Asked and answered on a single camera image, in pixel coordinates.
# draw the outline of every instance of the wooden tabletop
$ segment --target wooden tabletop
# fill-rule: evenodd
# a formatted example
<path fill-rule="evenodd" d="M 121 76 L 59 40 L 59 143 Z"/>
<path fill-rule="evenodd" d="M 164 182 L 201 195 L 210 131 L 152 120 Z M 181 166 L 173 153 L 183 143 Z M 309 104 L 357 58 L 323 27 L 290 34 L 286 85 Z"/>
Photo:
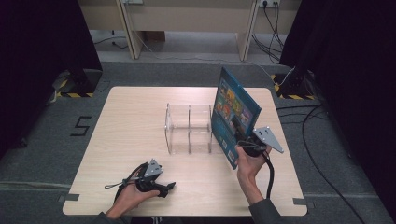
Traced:
<path fill-rule="evenodd" d="M 152 198 L 131 211 L 133 216 L 250 216 L 248 202 L 239 187 L 236 171 L 221 153 L 168 153 L 164 134 L 167 104 L 213 105 L 217 88 L 190 87 L 115 87 L 93 131 L 69 194 L 76 201 L 64 203 L 67 215 L 97 215 L 111 207 L 117 187 L 138 165 L 155 159 L 163 173 L 156 180 L 167 185 L 176 182 L 166 198 Z M 305 205 L 288 145 L 271 92 L 264 88 L 246 88 L 262 107 L 256 127 L 270 126 L 285 152 L 273 150 L 275 182 L 271 199 L 282 216 L 303 216 Z M 257 183 L 265 195 L 269 170 L 263 166 Z"/>

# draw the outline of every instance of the black corner mark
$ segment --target black corner mark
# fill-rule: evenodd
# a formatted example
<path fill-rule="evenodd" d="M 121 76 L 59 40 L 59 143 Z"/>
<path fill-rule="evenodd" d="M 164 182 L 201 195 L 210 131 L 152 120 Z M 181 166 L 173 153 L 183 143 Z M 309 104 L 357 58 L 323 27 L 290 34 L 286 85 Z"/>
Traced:
<path fill-rule="evenodd" d="M 75 136 L 85 136 L 85 134 L 87 134 L 87 131 L 88 131 L 88 129 L 90 128 L 90 126 L 79 125 L 79 122 L 80 122 L 82 119 L 91 119 L 91 118 L 92 118 L 91 116 L 80 116 L 80 117 L 78 118 L 77 124 L 75 125 L 75 128 L 84 129 L 84 133 L 71 133 L 70 136 L 73 136 L 73 137 L 75 137 Z"/>

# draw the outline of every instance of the hand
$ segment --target hand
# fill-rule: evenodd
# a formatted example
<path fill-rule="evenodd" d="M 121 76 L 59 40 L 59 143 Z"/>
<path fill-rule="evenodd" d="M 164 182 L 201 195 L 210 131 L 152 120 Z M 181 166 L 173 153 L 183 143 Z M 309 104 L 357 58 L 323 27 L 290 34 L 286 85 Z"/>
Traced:
<path fill-rule="evenodd" d="M 117 219 L 124 213 L 136 208 L 143 201 L 156 197 L 159 194 L 159 190 L 141 192 L 137 189 L 135 183 L 129 184 L 122 190 L 113 206 L 106 212 L 106 216 L 112 219 Z"/>
<path fill-rule="evenodd" d="M 239 185 L 242 191 L 244 191 L 248 203 L 257 203 L 263 200 L 263 197 L 256 185 L 256 175 L 265 164 L 265 159 L 263 156 L 250 157 L 240 146 L 235 146 L 235 149 L 239 156 L 236 161 L 238 165 L 237 177 Z M 271 149 L 271 147 L 268 147 L 265 153 L 269 154 Z"/>

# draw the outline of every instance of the black curtain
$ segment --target black curtain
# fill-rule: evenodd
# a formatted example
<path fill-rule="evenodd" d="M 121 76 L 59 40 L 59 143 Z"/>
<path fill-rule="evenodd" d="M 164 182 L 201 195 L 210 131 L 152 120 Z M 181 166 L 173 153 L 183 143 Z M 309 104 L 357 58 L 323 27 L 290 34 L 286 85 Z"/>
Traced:
<path fill-rule="evenodd" d="M 102 70 L 77 0 L 0 1 L 0 158 L 35 122 L 62 71 Z"/>
<path fill-rule="evenodd" d="M 336 126 L 396 221 L 396 2 L 333 1 L 332 22 L 320 27 L 325 38 L 302 57 L 325 7 L 302 1 L 280 63 L 308 60 Z"/>

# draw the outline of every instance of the book cover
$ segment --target book cover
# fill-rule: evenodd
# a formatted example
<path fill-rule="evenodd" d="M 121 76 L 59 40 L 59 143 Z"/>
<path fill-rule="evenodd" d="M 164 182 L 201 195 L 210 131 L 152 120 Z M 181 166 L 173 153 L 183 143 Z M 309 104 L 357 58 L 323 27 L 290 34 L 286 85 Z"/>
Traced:
<path fill-rule="evenodd" d="M 226 69 L 221 69 L 218 91 L 211 118 L 212 133 L 231 166 L 236 169 L 238 154 L 233 119 L 237 119 L 244 136 L 250 136 L 262 109 Z"/>

